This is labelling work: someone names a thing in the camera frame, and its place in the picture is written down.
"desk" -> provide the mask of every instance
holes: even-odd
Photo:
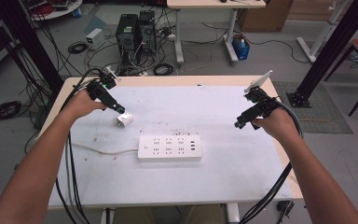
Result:
[[[227,35],[224,38],[224,43],[226,45],[231,65],[238,61],[237,54],[232,48],[231,38],[234,31],[235,20],[237,19],[238,8],[259,8],[265,7],[266,3],[264,1],[257,0],[239,0],[239,1],[230,1],[227,0],[225,3],[220,2],[219,0],[167,0],[168,7],[176,9],[176,34],[175,34],[175,51],[176,51],[176,61],[180,65],[185,59],[183,58],[182,44],[180,42],[180,9],[181,8],[231,8],[231,16],[229,19],[229,27]]]
[[[116,97],[117,101],[127,107],[129,112],[134,111],[134,108],[131,108],[130,102],[123,102],[124,95],[122,94],[122,89],[131,89],[133,88],[134,92],[136,93],[136,88],[142,87],[140,90],[145,90],[148,87],[156,87],[156,94],[160,93],[158,92],[159,88],[169,88],[169,87],[195,87],[197,84],[203,84],[207,87],[213,87],[213,86],[220,86],[220,88],[223,88],[224,90],[240,90],[239,96],[240,101],[239,104],[242,102],[246,102],[246,100],[241,97],[243,94],[243,87],[250,84],[252,80],[256,80],[257,76],[216,76],[216,77],[123,77],[121,82],[118,82],[117,87],[113,88],[112,90],[115,90],[113,92],[114,96]],[[48,115],[48,119],[42,129],[42,132],[46,130],[48,125],[52,122],[54,117],[57,115],[62,102],[66,98],[66,96],[69,94],[69,92],[72,89],[72,86],[78,82],[79,78],[68,78],[64,86],[62,88],[62,91],[60,92],[56,103],[52,107],[52,110],[50,114]],[[270,80],[268,80],[265,85],[263,86],[263,89],[271,95],[276,95],[276,91],[274,90],[272,83]],[[204,92],[204,95],[214,97],[213,93]],[[216,108],[216,110],[223,110],[225,111],[225,108]],[[127,128],[129,130],[132,127],[136,127],[137,123],[141,122],[141,118],[145,116],[145,114],[150,113],[153,111],[150,111],[148,108],[143,107],[142,113],[137,113],[135,115],[135,121],[130,124],[130,126],[126,127],[125,129],[118,130],[115,129],[114,133],[107,133],[107,132],[99,132],[98,137],[99,139],[114,139],[119,138],[120,142],[124,142],[124,138],[128,139],[129,142],[137,142],[139,139],[139,136],[133,136],[132,134],[125,134],[124,137],[121,136],[122,132],[126,132]],[[117,115],[114,111],[95,111],[95,113],[91,113],[90,115],[86,116],[86,119],[79,120],[79,122],[76,122],[74,125],[74,131],[73,131],[73,141],[87,141],[82,136],[81,129],[87,129],[89,132],[89,135],[92,135],[94,137],[93,133],[95,129],[103,129],[103,125],[106,122],[106,120],[99,120],[101,116],[105,116],[103,113],[111,113],[111,118],[108,118],[108,122],[114,119],[114,117]],[[227,115],[229,122],[227,123],[227,127],[222,131],[222,133],[227,133],[234,131],[235,133],[246,133],[244,136],[248,137],[247,139],[252,139],[253,137],[257,137],[259,134],[262,134],[259,131],[255,132],[253,131],[251,125],[247,125],[246,127],[249,128],[248,131],[245,130],[238,130],[234,128],[233,123],[236,121],[237,114],[229,114]],[[95,126],[95,123],[99,122],[102,124],[102,126]],[[218,120],[215,122],[211,122],[210,126],[207,128],[215,129],[216,123],[219,123]],[[155,124],[154,126],[159,127],[163,126],[165,124]],[[233,162],[226,162],[222,163],[221,161],[215,161],[215,164],[218,164],[219,167],[222,167],[222,172],[228,169],[231,169],[230,173],[232,175],[236,175],[237,179],[224,179],[225,174],[219,174],[222,179],[221,182],[216,182],[212,187],[208,186],[211,183],[203,183],[201,179],[195,179],[195,177],[199,177],[196,172],[201,171],[204,172],[205,175],[205,168],[211,167],[210,158],[216,158],[216,156],[219,156],[217,153],[209,153],[208,149],[211,148],[211,146],[208,146],[208,142],[211,139],[208,139],[205,137],[205,135],[201,134],[201,140],[205,140],[205,147],[203,149],[204,156],[202,157],[201,161],[192,161],[192,162],[174,162],[174,163],[164,163],[164,162],[157,162],[157,163],[149,163],[149,162],[138,162],[136,153],[129,152],[128,154],[121,154],[115,157],[105,157],[103,155],[99,155],[98,153],[92,152],[92,151],[84,151],[84,149],[76,148],[74,150],[75,156],[78,158],[76,169],[78,170],[77,177],[78,177],[78,186],[79,186],[79,192],[80,192],[80,200],[85,206],[94,206],[94,207],[105,207],[105,206],[137,206],[137,205],[163,205],[163,204],[192,204],[192,203],[230,203],[230,202],[249,202],[249,201],[258,201],[260,198],[262,198],[265,193],[268,191],[268,188],[270,188],[275,182],[275,180],[278,178],[278,175],[282,172],[282,167],[286,165],[288,162],[287,157],[285,158],[285,153],[283,152],[282,148],[279,147],[279,145],[275,145],[275,147],[278,149],[277,154],[278,156],[275,157],[278,158],[281,161],[281,167],[278,167],[278,169],[274,172],[276,172],[273,177],[270,177],[269,180],[265,183],[261,183],[263,185],[262,188],[253,189],[253,191],[250,192],[244,192],[248,194],[241,193],[240,195],[234,195],[231,194],[231,192],[238,191],[241,192],[241,187],[235,187],[237,183],[241,183],[243,185],[243,181],[241,182],[239,178],[242,177],[242,175],[248,175],[253,172],[251,167],[243,167],[243,169],[235,169],[239,170],[239,172],[235,172],[234,169],[230,168],[231,164],[236,163]],[[272,139],[268,139],[270,141],[269,149],[272,149],[275,151],[274,143],[272,142]],[[220,147],[224,145],[226,142],[221,141]],[[119,150],[119,149],[126,149],[123,148],[124,146],[121,145],[118,141],[113,144],[118,148],[111,148],[112,150]],[[107,163],[112,164],[112,166],[109,168],[108,172],[101,173],[98,170],[104,167]],[[59,179],[62,182],[62,194],[65,198],[67,198],[66,189],[65,189],[65,177],[64,177],[64,171],[62,170],[64,167],[61,168],[59,173]],[[218,171],[215,170],[216,167],[214,167],[213,172],[211,172],[209,175],[214,175],[215,173],[218,173]],[[158,176],[158,171],[161,171],[163,175]],[[177,171],[183,171],[185,173],[188,173],[188,175],[181,175],[178,174]],[[171,172],[173,176],[168,176],[167,173]],[[257,178],[258,180],[263,181],[264,174],[257,175],[260,178]],[[209,178],[210,176],[207,176],[207,180],[211,181],[213,178]],[[95,181],[95,178],[99,178],[99,182],[97,185],[92,186],[93,184],[90,182]],[[299,191],[298,185],[295,183],[296,178],[293,174],[290,174],[290,176],[287,178],[287,183],[289,184],[289,187],[285,187],[283,190],[284,193],[278,193],[277,198],[278,199],[287,199],[287,198],[302,198],[301,193]],[[177,185],[180,186],[186,186],[184,191],[180,191],[177,189],[174,189],[174,191],[165,190],[164,187],[172,187],[176,188],[176,186],[171,186],[171,183],[174,182]],[[140,189],[142,189],[142,192],[136,191],[129,194],[126,192],[126,188],[133,189],[134,186],[138,186]],[[153,189],[160,189],[158,193],[153,191]],[[57,196],[56,190],[53,190],[49,207],[62,207],[61,202]]]
[[[69,1],[68,9],[66,9],[66,10],[53,10],[50,14],[48,14],[46,16],[40,15],[40,17],[38,15],[32,15],[32,19],[33,19],[33,21],[44,21],[44,20],[50,20],[50,19],[64,16],[68,13],[75,11],[77,8],[79,8],[81,6],[82,2],[83,2],[83,0],[76,0],[75,2]]]

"power strip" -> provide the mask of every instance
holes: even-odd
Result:
[[[140,161],[199,161],[202,157],[199,135],[141,136]]]

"power adapter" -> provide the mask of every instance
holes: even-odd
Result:
[[[117,124],[127,127],[133,121],[133,115],[125,112],[116,118]]]

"metal pole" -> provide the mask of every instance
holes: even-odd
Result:
[[[324,77],[339,53],[345,48],[358,29],[358,0],[353,1],[347,13],[331,35],[321,54],[294,93],[287,93],[293,107],[307,107],[313,90]]]

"white desk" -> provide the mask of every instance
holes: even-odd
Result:
[[[75,147],[81,202],[85,206],[107,207],[258,201],[278,178],[287,158],[280,147],[276,150],[272,139],[262,133],[263,131],[254,131],[251,125],[247,125],[245,130],[234,128],[236,117],[246,109],[247,104],[246,99],[241,97],[242,86],[249,85],[250,81],[255,79],[257,77],[123,77],[117,87],[112,89],[112,94],[129,112],[136,112],[135,121],[124,129],[118,128],[111,122],[117,115],[116,112],[95,111],[76,122],[72,131],[74,142],[89,146],[98,143],[95,147],[99,149],[119,150],[137,147],[140,134],[174,133],[172,130],[175,129],[177,133],[199,132],[204,156],[201,161],[139,162],[135,152],[114,157]],[[63,100],[72,89],[71,86],[77,81],[78,78],[65,81],[42,131],[46,130],[57,115]],[[194,87],[200,83],[208,87]],[[239,87],[214,89],[213,85]],[[263,89],[276,95],[270,81]],[[194,91],[199,92],[198,100],[192,96]],[[200,101],[200,97],[203,97],[204,105],[194,105],[194,102]],[[227,104],[222,102],[222,99],[230,102],[228,105],[232,109],[217,106]],[[194,108],[181,110],[179,106],[174,109],[175,112],[180,110],[178,114],[189,118],[185,122],[175,120],[181,118],[176,114],[175,118],[172,118],[169,115],[171,110],[164,112],[166,106],[186,106],[187,102],[193,102]],[[162,122],[151,120],[154,115],[160,116]],[[202,128],[197,125],[200,120],[207,121]],[[143,122],[155,123],[142,126]],[[265,147],[263,156],[252,158],[251,154],[257,151],[252,152],[254,146]],[[273,161],[275,168],[269,165]],[[257,166],[268,168],[265,171],[257,171]],[[61,167],[59,179],[62,193],[67,199],[64,166]],[[288,178],[289,187],[282,188],[277,200],[301,198],[294,179],[296,178],[291,174]],[[56,190],[52,192],[49,206],[62,207]]]
[[[40,16],[40,18],[38,15],[33,15],[32,19],[34,21],[44,21],[64,16],[75,11],[78,7],[81,6],[82,2],[83,0],[76,0],[75,2],[70,1],[68,4],[68,9],[66,10],[53,10],[50,14],[46,16]]]
[[[234,64],[238,61],[237,54],[232,48],[231,38],[234,31],[235,20],[237,19],[238,8],[259,8],[265,7],[266,3],[264,1],[257,0],[238,0],[230,1],[227,0],[225,3],[220,2],[220,0],[167,0],[168,7],[176,9],[176,34],[175,34],[175,51],[176,51],[176,61],[180,65],[185,59],[182,52],[182,44],[180,41],[180,9],[181,8],[231,8],[231,16],[229,19],[229,27],[227,35],[224,38],[224,43],[226,45],[231,64]]]

